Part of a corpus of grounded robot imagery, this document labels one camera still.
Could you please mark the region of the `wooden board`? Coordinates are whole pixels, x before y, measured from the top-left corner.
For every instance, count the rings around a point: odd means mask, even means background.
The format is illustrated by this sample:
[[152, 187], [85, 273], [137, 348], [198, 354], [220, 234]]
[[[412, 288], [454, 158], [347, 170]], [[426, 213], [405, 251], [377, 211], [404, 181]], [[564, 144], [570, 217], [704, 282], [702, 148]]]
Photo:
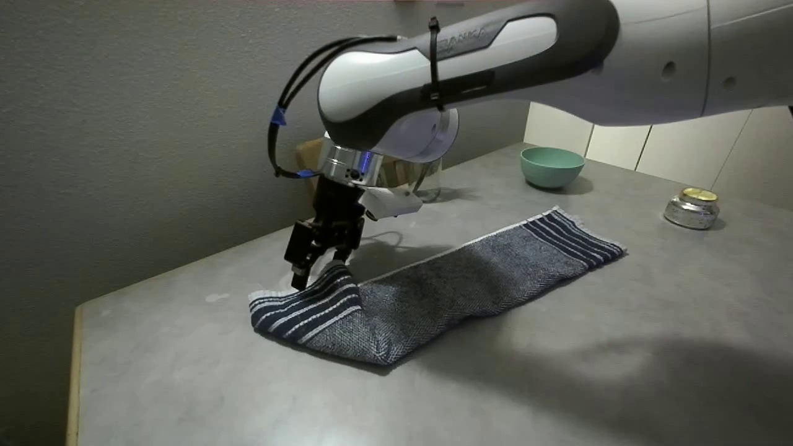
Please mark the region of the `wooden board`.
[[[325, 138], [316, 138], [298, 144], [296, 149], [296, 162], [299, 170], [317, 170], [320, 164], [320, 156], [322, 155], [323, 144]], [[312, 205], [315, 196], [315, 189], [317, 188], [318, 178], [313, 177], [305, 180], [305, 186], [309, 198], [309, 203]]]

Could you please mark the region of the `silver jar with gold lid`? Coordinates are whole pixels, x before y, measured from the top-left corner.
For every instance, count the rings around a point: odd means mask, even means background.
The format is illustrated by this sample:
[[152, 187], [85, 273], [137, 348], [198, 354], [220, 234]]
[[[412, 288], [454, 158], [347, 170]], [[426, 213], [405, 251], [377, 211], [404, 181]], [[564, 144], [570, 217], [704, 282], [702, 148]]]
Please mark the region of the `silver jar with gold lid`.
[[719, 217], [717, 194], [711, 190], [686, 187], [668, 201], [663, 217], [674, 225], [694, 230], [708, 230]]

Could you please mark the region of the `teal bowl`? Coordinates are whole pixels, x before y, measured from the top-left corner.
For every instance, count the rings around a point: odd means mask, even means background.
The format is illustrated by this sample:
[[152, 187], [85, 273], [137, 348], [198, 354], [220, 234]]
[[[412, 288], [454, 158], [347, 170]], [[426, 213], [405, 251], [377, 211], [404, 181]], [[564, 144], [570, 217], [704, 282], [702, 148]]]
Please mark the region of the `teal bowl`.
[[521, 150], [519, 160], [524, 180], [543, 189], [569, 186], [586, 163], [586, 158], [576, 152], [541, 146]]

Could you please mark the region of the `blue striped towel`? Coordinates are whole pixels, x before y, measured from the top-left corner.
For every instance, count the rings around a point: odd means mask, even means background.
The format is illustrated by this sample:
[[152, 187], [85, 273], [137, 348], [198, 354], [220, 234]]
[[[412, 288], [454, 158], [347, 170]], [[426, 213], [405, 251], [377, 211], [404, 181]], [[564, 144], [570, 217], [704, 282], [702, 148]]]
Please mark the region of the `blue striped towel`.
[[365, 282], [331, 261], [305, 290], [250, 294], [250, 325], [311, 352], [390, 366], [462, 322], [521, 307], [625, 254], [553, 207]]

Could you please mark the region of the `clear glass jar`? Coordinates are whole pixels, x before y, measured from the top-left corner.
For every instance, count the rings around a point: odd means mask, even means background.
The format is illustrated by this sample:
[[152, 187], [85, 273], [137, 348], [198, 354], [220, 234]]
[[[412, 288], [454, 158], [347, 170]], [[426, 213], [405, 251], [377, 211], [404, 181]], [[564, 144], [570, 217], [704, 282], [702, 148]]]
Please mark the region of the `clear glass jar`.
[[413, 163], [387, 156], [380, 165], [377, 186], [405, 189], [424, 203], [433, 203], [439, 199], [442, 189], [442, 164], [442, 158], [430, 163]]

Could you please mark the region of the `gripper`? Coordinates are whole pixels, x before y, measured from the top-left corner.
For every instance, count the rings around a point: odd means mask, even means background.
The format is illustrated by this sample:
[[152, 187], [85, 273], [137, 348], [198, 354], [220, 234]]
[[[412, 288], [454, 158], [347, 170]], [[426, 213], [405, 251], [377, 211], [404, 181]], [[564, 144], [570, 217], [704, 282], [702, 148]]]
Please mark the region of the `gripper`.
[[297, 221], [292, 227], [284, 260], [291, 265], [290, 285], [305, 290], [315, 261], [325, 248], [335, 248], [334, 261], [348, 262], [361, 243], [365, 226], [364, 189], [321, 176], [315, 189], [313, 221]]

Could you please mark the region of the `white cabinet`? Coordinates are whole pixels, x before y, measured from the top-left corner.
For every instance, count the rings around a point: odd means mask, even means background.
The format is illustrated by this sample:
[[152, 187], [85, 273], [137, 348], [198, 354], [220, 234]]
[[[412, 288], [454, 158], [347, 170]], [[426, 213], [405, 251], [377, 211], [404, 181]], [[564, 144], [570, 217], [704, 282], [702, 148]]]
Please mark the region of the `white cabinet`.
[[534, 103], [524, 141], [793, 211], [793, 113], [787, 107], [603, 127]]

